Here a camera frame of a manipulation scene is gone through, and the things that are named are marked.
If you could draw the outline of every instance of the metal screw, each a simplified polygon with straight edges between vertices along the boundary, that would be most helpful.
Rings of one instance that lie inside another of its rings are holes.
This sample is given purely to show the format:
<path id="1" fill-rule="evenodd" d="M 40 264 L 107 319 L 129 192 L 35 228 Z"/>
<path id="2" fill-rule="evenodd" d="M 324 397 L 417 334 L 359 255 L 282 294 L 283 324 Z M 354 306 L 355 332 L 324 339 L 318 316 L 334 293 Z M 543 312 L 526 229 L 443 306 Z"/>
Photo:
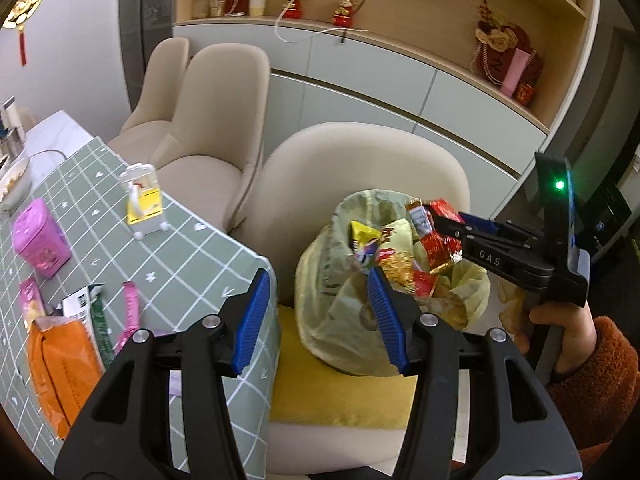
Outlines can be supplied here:
<path id="1" fill-rule="evenodd" d="M 215 328 L 222 323 L 220 316 L 216 316 L 215 314 L 211 314 L 202 320 L 202 325 L 204 328 Z"/>
<path id="2" fill-rule="evenodd" d="M 149 339 L 150 335 L 151 334 L 149 333 L 149 330 L 145 330 L 144 328 L 140 329 L 140 330 L 136 330 L 133 333 L 133 342 L 134 343 L 143 343 L 147 339 Z"/>
<path id="3" fill-rule="evenodd" d="M 438 324 L 438 317 L 434 314 L 422 314 L 420 316 L 420 322 L 424 326 L 436 326 Z"/>
<path id="4" fill-rule="evenodd" d="M 507 341 L 507 333 L 501 328 L 492 328 L 489 335 L 495 342 L 504 343 Z"/>

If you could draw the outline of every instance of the white bowl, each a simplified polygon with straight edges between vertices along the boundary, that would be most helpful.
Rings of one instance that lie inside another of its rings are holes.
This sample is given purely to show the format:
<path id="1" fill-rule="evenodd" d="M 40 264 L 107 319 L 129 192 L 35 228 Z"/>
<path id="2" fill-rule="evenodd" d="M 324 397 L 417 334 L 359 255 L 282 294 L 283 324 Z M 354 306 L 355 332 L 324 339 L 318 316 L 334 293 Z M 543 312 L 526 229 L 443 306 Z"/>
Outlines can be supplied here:
<path id="1" fill-rule="evenodd" d="M 0 201 L 0 212 L 13 213 L 20 207 L 20 204 L 27 198 L 31 189 L 31 165 L 29 158 L 18 160 L 9 170 L 0 178 L 0 196 L 4 194 L 6 186 L 12 178 L 19 177 L 14 188 L 4 196 Z"/>
<path id="2" fill-rule="evenodd" d="M 9 170 L 9 155 L 0 156 L 0 178 L 4 177 L 4 174 Z"/>

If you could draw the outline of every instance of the purple container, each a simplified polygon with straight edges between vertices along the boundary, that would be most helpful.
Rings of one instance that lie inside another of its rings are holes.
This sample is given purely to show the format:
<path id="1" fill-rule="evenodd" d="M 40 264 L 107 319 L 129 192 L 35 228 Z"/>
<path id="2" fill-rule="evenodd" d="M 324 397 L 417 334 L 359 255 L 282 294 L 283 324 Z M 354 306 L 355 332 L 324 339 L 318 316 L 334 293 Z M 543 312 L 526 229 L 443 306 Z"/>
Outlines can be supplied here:
<path id="1" fill-rule="evenodd" d="M 71 258 L 65 235 L 41 198 L 18 215 L 12 241 L 14 251 L 45 278 L 53 278 Z"/>

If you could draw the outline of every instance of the hand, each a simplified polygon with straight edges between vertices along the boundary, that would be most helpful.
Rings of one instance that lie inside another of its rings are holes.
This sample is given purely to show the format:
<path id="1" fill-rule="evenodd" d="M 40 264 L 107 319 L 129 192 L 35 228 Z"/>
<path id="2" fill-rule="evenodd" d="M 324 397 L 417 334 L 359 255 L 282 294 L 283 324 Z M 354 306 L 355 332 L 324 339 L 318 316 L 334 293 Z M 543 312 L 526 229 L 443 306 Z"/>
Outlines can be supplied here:
<path id="1" fill-rule="evenodd" d="M 500 314 L 500 321 L 507 332 L 514 334 L 513 341 L 523 354 L 529 351 L 529 337 L 525 332 L 527 321 L 564 327 L 562 352 L 556 363 L 556 373 L 565 375 L 576 371 L 593 354 L 598 335 L 588 303 L 580 308 L 571 303 L 548 301 L 532 309 L 527 316 L 522 307 L 524 292 L 514 290 L 506 283 L 504 285 L 498 287 L 498 296 L 503 303 L 508 304 L 508 308 Z"/>

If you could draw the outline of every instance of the container lid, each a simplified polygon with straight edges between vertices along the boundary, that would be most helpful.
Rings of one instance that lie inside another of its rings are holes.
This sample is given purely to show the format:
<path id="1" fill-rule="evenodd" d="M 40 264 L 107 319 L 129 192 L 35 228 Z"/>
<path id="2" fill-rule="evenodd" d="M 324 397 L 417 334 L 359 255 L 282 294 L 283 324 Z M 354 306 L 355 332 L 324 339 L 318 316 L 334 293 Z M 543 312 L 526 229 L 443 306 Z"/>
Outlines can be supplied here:
<path id="1" fill-rule="evenodd" d="M 48 217 L 49 209 L 41 198 L 31 202 L 28 208 L 18 215 L 11 232 L 15 252 L 21 253 L 24 251 L 27 245 L 42 230 Z"/>

